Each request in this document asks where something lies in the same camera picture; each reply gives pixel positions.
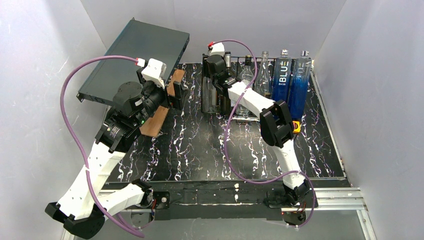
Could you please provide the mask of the clear glass bottle green rim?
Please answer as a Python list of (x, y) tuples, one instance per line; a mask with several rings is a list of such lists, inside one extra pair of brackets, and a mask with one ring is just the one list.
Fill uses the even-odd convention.
[(261, 96), (270, 99), (271, 98), (271, 90), (270, 90), (270, 82), (271, 76), (268, 69), (268, 51), (263, 51), (261, 54), (261, 62), (259, 73), (255, 80), (255, 91)]

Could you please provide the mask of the blue square water bottle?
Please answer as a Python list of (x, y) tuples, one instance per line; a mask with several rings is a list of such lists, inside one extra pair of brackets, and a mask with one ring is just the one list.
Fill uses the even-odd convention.
[(278, 102), (280, 100), (287, 102), (290, 91), (290, 80), (292, 70), (292, 59), (289, 57), (289, 51), (282, 49), (280, 57), (275, 60), (271, 98)]

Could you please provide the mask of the dark green wine bottle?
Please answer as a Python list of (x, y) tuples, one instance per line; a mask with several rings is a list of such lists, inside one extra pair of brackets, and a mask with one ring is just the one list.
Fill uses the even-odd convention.
[(229, 80), (229, 78), (232, 76), (232, 68), (231, 68), (231, 52), (230, 51), (226, 51), (224, 53), (224, 63), (225, 63), (225, 70), (223, 73), (220, 73), (218, 75), (218, 85), (221, 88), (221, 97), (220, 97), (220, 102), (219, 102), (219, 106), (220, 106), (220, 113), (223, 116), (229, 116), (231, 113), (231, 99), (229, 98), (228, 95), (228, 84), (227, 84), (227, 80)]

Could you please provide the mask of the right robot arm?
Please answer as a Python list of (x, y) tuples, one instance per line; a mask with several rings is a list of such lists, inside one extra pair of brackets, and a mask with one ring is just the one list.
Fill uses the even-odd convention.
[(282, 100), (273, 101), (260, 95), (233, 76), (222, 55), (204, 55), (202, 64), (206, 68), (206, 76), (220, 95), (242, 105), (259, 118), (261, 138), (274, 151), (283, 172), (284, 192), (274, 204), (293, 206), (304, 202), (311, 185), (301, 171), (294, 150), (295, 126), (288, 105)]

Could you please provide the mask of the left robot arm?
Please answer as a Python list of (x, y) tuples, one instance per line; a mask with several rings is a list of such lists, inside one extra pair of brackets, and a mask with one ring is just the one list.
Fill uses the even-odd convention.
[(161, 108), (183, 108), (187, 88), (179, 81), (160, 84), (155, 80), (136, 80), (82, 87), (80, 99), (91, 98), (109, 106), (90, 153), (82, 154), (84, 164), (64, 196), (49, 203), (45, 212), (62, 223), (70, 234), (85, 240), (93, 238), (107, 220), (117, 222), (131, 234), (142, 237), (139, 227), (124, 222), (121, 212), (138, 206), (151, 213), (167, 209), (170, 194), (155, 191), (147, 182), (136, 179), (105, 196), (100, 191), (115, 166), (125, 157), (142, 127), (152, 127)]

